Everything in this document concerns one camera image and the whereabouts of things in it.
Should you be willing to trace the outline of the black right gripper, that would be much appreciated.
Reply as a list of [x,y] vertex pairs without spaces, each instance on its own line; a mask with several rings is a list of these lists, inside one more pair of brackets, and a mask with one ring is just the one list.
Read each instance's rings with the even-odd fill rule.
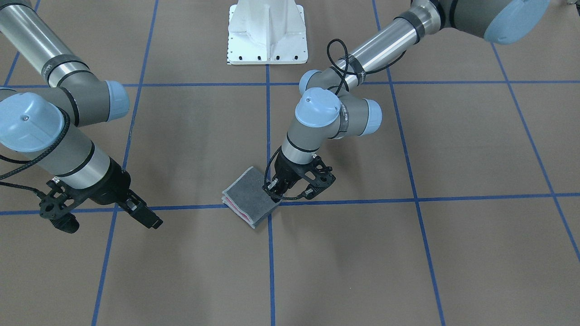
[[124,210],[133,219],[148,229],[158,229],[163,220],[147,206],[142,198],[130,189],[130,186],[131,176],[129,173],[111,158],[110,166],[103,178],[88,189],[89,199],[101,206],[113,203],[117,203],[120,206],[125,205]]

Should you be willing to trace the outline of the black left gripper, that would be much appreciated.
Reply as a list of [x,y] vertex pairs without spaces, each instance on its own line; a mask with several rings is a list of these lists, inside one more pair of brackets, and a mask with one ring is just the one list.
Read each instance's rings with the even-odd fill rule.
[[[273,202],[280,202],[281,200],[284,200],[284,194],[286,194],[290,188],[294,187],[296,182],[304,180],[299,174],[300,167],[303,166],[303,164],[294,163],[288,159],[281,150],[276,152],[275,157],[272,157],[272,160],[274,161],[274,175],[271,178],[271,181],[267,180],[264,182],[263,191]],[[307,155],[308,163],[312,160],[313,156]]]

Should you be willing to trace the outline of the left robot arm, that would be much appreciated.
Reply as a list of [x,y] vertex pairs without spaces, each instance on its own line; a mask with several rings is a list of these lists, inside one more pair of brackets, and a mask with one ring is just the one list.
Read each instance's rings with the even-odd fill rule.
[[354,51],[344,46],[344,55],[331,60],[329,68],[304,73],[294,118],[270,159],[274,175],[262,182],[267,198],[288,200],[286,192],[299,180],[308,185],[295,200],[310,200],[331,186],[332,168],[317,155],[325,139],[372,134],[382,122],[379,104],[355,97],[352,89],[396,63],[424,37],[454,28],[489,43],[512,44],[538,24],[548,6],[548,0],[413,0]]

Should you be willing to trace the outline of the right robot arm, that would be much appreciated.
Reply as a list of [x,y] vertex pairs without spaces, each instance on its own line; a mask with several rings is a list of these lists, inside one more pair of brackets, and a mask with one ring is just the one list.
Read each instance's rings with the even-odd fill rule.
[[46,25],[28,0],[3,0],[1,32],[49,87],[39,91],[1,88],[1,143],[26,156],[6,178],[38,165],[53,178],[39,198],[39,214],[56,229],[74,233],[73,209],[85,202],[117,204],[147,228],[162,220],[131,189],[131,176],[86,136],[81,126],[128,114],[130,100],[116,81],[99,80],[89,66]]

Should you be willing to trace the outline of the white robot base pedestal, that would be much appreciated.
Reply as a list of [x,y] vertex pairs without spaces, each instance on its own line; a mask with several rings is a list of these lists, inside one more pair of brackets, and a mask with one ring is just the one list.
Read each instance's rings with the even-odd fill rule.
[[228,12],[228,64],[307,62],[305,11],[294,0],[239,0]]

